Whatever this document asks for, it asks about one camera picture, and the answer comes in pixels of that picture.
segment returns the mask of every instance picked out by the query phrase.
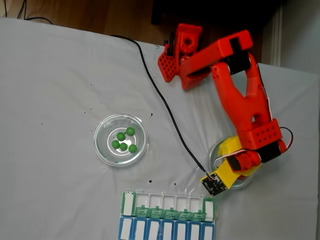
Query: white fabric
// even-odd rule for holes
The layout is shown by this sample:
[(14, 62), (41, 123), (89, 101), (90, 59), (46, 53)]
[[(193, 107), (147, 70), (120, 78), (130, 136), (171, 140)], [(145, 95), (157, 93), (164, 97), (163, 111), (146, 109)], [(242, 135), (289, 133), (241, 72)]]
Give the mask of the white fabric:
[[(233, 132), (211, 77), (184, 92), (178, 77), (165, 83), (158, 70), (163, 47), (141, 47), (187, 145), (207, 168), (209, 147)], [(216, 239), (315, 239), (319, 78), (260, 68), (273, 116), (293, 131), (294, 142), (261, 167), (248, 187), (216, 197)], [(233, 78), (243, 88), (244, 75)], [(148, 133), (147, 152), (128, 168), (106, 165), (94, 149), (96, 127), (115, 113), (139, 117)], [(124, 190), (207, 196), (199, 182), (203, 175), (134, 44), (0, 19), (1, 239), (115, 240)]]

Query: robotic arm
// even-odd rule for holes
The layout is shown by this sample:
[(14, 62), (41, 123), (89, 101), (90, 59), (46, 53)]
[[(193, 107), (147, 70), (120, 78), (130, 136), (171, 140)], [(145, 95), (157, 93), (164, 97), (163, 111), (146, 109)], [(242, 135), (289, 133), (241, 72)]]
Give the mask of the robotic arm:
[[(166, 82), (175, 75), (181, 86), (189, 90), (212, 74), (221, 104), (236, 128), (240, 150), (219, 158), (226, 161), (211, 177), (201, 179), (204, 187), (215, 196), (231, 187), (240, 176), (248, 176), (262, 163), (266, 163), (287, 151), (282, 140), (278, 121), (272, 118), (269, 97), (261, 79), (258, 63), (248, 52), (253, 46), (247, 30), (221, 38), (197, 52), (199, 26), (179, 24), (175, 43), (171, 36), (158, 66)], [(234, 86), (231, 75), (245, 71), (246, 95)]]

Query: petri dish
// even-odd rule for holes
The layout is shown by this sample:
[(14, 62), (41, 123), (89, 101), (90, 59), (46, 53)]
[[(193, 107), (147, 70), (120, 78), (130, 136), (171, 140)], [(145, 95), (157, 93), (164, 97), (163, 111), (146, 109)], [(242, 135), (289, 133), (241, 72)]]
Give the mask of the petri dish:
[[(118, 133), (124, 133), (128, 127), (135, 130), (133, 136), (125, 135), (125, 140), (119, 141), (136, 145), (136, 152), (129, 152), (127, 148), (113, 148), (112, 142), (117, 140)], [(94, 147), (99, 158), (111, 166), (128, 166), (137, 162), (145, 153), (148, 144), (147, 131), (141, 124), (141, 120), (127, 114), (114, 114), (104, 119), (94, 133)]]
[[(210, 169), (210, 173), (212, 173), (213, 171), (215, 171), (217, 168), (215, 166), (215, 159), (218, 156), (218, 151), (219, 151), (219, 146), (220, 144), (222, 144), (226, 139), (228, 139), (229, 137), (226, 137), (222, 140), (217, 141), (212, 147), (210, 147), (207, 155), (206, 155), (206, 159), (207, 159), (207, 163), (208, 163), (208, 168)], [(217, 161), (217, 166), (219, 166), (223, 161), (225, 161), (224, 159), (221, 159), (221, 161)], [(234, 184), (231, 186), (232, 189), (238, 189), (238, 188), (242, 188), (244, 186), (246, 186), (254, 177), (255, 175), (255, 171), (247, 176), (244, 179), (237, 179)]]

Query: green bead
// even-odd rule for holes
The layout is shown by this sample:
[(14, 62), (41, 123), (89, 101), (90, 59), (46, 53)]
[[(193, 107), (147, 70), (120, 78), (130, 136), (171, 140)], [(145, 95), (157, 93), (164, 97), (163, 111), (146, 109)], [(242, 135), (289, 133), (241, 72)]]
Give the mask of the green bead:
[(135, 135), (135, 129), (133, 128), (133, 127), (128, 127), (127, 129), (126, 129), (126, 134), (128, 134), (129, 136), (133, 136), (133, 135)]
[(126, 135), (123, 133), (123, 132), (119, 132), (117, 135), (116, 135), (116, 138), (119, 140), (119, 141), (124, 141), (126, 139)]
[(125, 151), (125, 150), (128, 149), (128, 145), (123, 142), (123, 143), (120, 144), (120, 149), (121, 149), (122, 151)]
[(129, 152), (130, 152), (130, 153), (135, 153), (137, 150), (138, 150), (138, 149), (137, 149), (137, 146), (136, 146), (136, 145), (131, 144), (131, 145), (129, 146)]
[(112, 141), (112, 147), (113, 147), (114, 149), (118, 149), (118, 148), (120, 147), (119, 141), (118, 141), (118, 140)]

